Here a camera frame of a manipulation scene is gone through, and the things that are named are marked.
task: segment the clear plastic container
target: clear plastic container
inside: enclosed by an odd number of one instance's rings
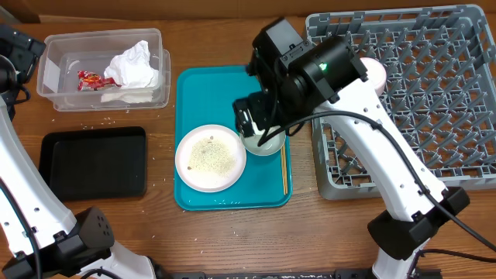
[[[115,55],[148,42],[150,66],[159,71],[154,87],[78,91],[78,71],[92,71],[103,76]],[[169,102],[171,89],[171,57],[162,47],[158,29],[126,29],[101,32],[72,33],[48,36],[46,50],[40,58],[38,94],[53,102],[59,112],[83,112],[118,109],[159,109]],[[102,102],[102,96],[113,93],[132,94],[136,98],[152,95],[151,102]]]

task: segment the crumpled paper towel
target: crumpled paper towel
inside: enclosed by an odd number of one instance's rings
[[[158,83],[158,70],[150,66],[148,42],[142,40],[123,54],[112,58],[105,69],[105,78],[114,78],[121,89],[153,87]],[[102,95],[102,102],[115,100],[127,103],[152,101],[152,91],[140,93],[107,93]]]

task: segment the gray dish rack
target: gray dish rack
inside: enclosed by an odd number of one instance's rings
[[[496,188],[496,47],[482,9],[457,5],[313,14],[314,44],[343,36],[387,71],[380,97],[424,164],[447,186]],[[315,172],[327,199],[379,196],[353,151],[323,119],[312,122]]]

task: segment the red snack wrapper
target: red snack wrapper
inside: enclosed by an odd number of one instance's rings
[[[79,77],[78,91],[97,91],[121,87],[121,85],[116,84],[113,77],[102,78],[90,71],[78,71],[77,75]]]

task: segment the white plate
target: white plate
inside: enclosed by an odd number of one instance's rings
[[[175,163],[179,177],[187,186],[213,193],[229,188],[241,177],[246,151],[231,129],[205,125],[193,129],[181,140]]]

